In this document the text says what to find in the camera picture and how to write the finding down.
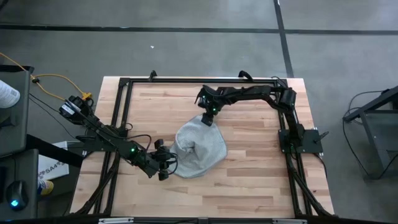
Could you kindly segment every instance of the black stand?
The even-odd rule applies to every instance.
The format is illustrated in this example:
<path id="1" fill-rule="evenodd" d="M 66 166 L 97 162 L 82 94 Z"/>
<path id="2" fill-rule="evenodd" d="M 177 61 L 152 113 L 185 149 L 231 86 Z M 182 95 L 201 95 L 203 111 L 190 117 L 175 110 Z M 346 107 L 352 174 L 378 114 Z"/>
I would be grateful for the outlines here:
<path id="1" fill-rule="evenodd" d="M 388 152 L 398 152 L 398 139 L 396 137 L 398 133 L 398 111 L 377 109 L 387 103 L 393 103 L 393 107 L 395 107 L 397 100 L 398 86 L 385 91 L 376 99 L 343 118 L 343 121 L 347 123 L 356 118 L 361 118 L 369 143 L 379 156 L 381 170 L 387 169 L 391 161 Z M 398 170 L 394 170 L 390 166 L 383 177 L 397 175 Z M 378 179 L 379 176 L 380 172 L 371 173 L 369 176 L 364 177 L 364 179 Z"/>

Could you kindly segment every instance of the white label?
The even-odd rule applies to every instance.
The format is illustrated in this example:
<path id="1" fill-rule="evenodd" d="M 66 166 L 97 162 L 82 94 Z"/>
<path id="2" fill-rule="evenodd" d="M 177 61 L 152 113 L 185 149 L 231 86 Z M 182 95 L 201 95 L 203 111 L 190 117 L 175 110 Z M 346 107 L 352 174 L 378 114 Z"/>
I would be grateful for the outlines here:
<path id="1" fill-rule="evenodd" d="M 68 143 L 58 142 L 53 144 L 60 149 L 68 150 Z M 69 174 L 69 165 L 59 162 L 42 155 L 39 155 L 39 164 L 37 169 L 37 178 L 39 180 L 52 180 L 57 177 Z"/>
<path id="2" fill-rule="evenodd" d="M 0 80 L 0 108 L 14 106 L 20 97 L 21 94 L 16 89 Z"/>
<path id="3" fill-rule="evenodd" d="M 65 111 L 67 111 L 70 115 L 74 115 L 75 114 L 75 112 L 72 110 L 72 109 L 70 109 L 67 105 L 62 105 L 61 106 Z"/>

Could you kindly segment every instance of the blue light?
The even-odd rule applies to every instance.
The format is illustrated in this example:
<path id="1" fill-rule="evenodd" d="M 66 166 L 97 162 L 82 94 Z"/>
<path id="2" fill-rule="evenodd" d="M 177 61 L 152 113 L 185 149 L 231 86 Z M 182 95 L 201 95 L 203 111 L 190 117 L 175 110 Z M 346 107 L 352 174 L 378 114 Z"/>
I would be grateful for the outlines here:
<path id="1" fill-rule="evenodd" d="M 18 201 L 17 201 L 17 200 L 13 200 L 13 201 L 11 202 L 11 205 L 14 206 L 14 207 L 17 206 L 17 205 L 18 205 Z"/>

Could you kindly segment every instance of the black floor stripe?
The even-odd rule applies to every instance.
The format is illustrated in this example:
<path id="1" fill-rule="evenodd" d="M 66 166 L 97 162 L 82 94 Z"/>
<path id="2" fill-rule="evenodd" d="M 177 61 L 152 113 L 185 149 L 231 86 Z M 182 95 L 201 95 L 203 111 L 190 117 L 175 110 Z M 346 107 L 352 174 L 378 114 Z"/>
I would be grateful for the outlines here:
<path id="1" fill-rule="evenodd" d="M 398 30 L 310 30 L 286 29 L 286 34 L 312 35 L 398 35 Z"/>
<path id="2" fill-rule="evenodd" d="M 92 26 L 53 26 L 53 25 L 10 25 L 1 24 L 3 30 L 43 30 L 43 31 L 92 31 L 92 32 L 209 32 L 243 34 L 278 34 L 279 29 L 263 28 L 180 28 L 180 27 L 92 27 Z M 284 29 L 285 34 L 313 35 L 398 35 L 398 30 L 316 30 Z"/>
<path id="3" fill-rule="evenodd" d="M 294 78 L 292 62 L 290 61 L 289 48 L 287 46 L 284 22 L 282 19 L 282 13 L 280 11 L 280 6 L 279 6 L 278 0 L 274 0 L 274 6 L 275 6 L 275 13 L 276 13 L 276 18 L 277 18 L 277 22 L 278 22 L 280 44 L 282 45 L 282 54 L 284 56 L 287 78 Z"/>
<path id="4" fill-rule="evenodd" d="M 90 27 L 90 26 L 42 26 L 42 25 L 0 25 L 6 30 L 44 31 L 91 31 L 91 32 L 209 32 L 209 33 L 249 33 L 278 34 L 279 29 L 251 28 L 178 28 L 178 27 Z"/>

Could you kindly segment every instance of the computer mouse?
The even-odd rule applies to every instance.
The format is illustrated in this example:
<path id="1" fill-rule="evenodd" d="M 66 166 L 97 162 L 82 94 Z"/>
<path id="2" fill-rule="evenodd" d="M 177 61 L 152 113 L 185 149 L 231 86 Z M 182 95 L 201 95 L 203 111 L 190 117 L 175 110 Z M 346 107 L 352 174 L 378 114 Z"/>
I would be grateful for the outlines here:
<path id="1" fill-rule="evenodd" d="M 23 180 L 16 180 L 8 185 L 6 200 L 14 211 L 19 211 L 26 207 L 29 199 L 26 194 L 26 184 Z"/>

